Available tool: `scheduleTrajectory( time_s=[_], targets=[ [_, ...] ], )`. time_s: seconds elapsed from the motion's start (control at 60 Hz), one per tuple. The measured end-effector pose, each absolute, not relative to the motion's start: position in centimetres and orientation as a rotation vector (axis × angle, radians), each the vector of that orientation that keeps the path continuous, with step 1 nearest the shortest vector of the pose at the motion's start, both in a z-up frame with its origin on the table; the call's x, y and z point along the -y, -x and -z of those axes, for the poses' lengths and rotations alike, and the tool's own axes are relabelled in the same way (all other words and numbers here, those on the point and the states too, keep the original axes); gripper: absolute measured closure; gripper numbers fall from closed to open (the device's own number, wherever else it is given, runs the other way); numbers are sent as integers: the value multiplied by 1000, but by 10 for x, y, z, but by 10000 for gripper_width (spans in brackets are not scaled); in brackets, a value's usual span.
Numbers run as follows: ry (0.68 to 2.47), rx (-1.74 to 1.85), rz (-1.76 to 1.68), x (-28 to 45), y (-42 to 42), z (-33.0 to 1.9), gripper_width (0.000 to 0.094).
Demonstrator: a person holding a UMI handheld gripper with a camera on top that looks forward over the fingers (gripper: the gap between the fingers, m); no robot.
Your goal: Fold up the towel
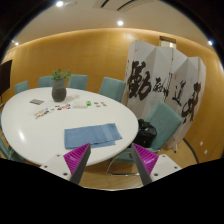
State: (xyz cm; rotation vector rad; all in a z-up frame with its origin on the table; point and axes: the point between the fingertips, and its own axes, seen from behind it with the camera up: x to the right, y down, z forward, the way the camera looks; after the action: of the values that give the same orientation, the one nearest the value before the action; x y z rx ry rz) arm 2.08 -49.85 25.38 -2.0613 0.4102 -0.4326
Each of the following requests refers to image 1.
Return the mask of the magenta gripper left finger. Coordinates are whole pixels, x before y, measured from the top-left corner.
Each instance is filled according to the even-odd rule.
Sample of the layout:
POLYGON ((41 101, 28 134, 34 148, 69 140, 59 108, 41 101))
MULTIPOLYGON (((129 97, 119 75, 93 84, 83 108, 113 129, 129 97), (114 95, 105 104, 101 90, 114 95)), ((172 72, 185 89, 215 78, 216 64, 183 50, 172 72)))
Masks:
POLYGON ((65 162, 71 172, 70 181, 72 183, 79 184, 90 154, 91 146, 87 143, 64 155, 65 162))

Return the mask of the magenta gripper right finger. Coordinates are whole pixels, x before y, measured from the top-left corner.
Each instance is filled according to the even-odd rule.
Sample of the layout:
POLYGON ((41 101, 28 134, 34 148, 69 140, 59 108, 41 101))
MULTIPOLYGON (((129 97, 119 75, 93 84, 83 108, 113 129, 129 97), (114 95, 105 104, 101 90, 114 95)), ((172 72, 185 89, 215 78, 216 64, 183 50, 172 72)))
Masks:
POLYGON ((150 184, 152 182, 150 174, 159 156, 153 153, 152 151, 135 143, 132 144, 131 151, 132 156, 134 158, 134 162, 139 171, 142 184, 143 185, 150 184))

